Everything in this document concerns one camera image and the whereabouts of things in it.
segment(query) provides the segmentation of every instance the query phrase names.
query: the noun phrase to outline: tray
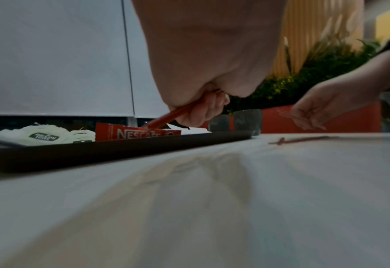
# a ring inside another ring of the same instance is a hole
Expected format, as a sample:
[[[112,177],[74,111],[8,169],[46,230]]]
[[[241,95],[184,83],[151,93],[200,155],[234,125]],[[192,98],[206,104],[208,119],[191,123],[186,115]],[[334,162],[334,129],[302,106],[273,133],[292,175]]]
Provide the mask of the tray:
[[[128,159],[247,140],[252,131],[0,149],[0,172],[23,173]]]

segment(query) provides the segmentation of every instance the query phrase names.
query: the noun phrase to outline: red planter box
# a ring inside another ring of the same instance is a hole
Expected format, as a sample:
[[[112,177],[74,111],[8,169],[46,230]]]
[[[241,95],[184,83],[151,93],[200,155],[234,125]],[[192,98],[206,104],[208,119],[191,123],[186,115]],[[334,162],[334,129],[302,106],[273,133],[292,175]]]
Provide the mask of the red planter box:
[[[263,110],[261,133],[321,133],[323,130],[305,131],[297,127],[292,119],[280,116],[277,109],[290,111],[292,106],[274,107]],[[230,129],[234,129],[233,117]],[[380,103],[375,103],[359,110],[351,111],[326,124],[326,133],[369,133],[380,130]]]

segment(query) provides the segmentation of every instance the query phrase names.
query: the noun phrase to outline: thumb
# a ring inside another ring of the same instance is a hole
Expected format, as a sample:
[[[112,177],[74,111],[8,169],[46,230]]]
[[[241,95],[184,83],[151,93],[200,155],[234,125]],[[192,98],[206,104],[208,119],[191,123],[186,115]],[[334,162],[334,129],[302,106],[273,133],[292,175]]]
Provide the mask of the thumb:
[[[324,107],[322,110],[318,111],[316,114],[311,116],[311,124],[313,127],[320,128],[330,120],[336,118],[341,114],[340,107],[330,103],[328,106]]]

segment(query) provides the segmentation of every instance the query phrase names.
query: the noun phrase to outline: hand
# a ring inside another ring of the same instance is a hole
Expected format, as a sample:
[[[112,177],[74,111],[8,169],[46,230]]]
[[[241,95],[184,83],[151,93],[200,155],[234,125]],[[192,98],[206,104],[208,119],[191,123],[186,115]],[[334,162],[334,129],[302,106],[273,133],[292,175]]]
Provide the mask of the hand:
[[[286,0],[133,0],[133,4],[163,101],[173,110],[202,98],[190,114],[178,119],[182,125],[199,126],[223,111],[228,95],[247,97],[267,76]],[[209,93],[211,87],[223,93]]]
[[[325,81],[310,89],[292,108],[297,126],[311,130],[348,111],[359,109],[379,99],[390,88],[390,50],[362,67]]]

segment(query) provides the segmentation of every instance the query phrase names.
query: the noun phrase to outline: black vertical line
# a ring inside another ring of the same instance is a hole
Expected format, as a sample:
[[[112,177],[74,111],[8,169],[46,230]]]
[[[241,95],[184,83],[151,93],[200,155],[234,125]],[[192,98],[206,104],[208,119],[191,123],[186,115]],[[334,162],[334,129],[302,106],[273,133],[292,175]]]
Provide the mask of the black vertical line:
[[[127,48],[127,62],[129,64],[130,90],[132,92],[133,115],[134,115],[134,117],[136,117],[136,111],[134,109],[134,106],[135,106],[134,97],[133,97],[132,68],[131,68],[131,64],[130,64],[130,53],[129,53],[129,37],[127,36],[127,26],[125,23],[124,0],[121,0],[121,9],[123,10],[124,36],[125,36],[125,46]]]

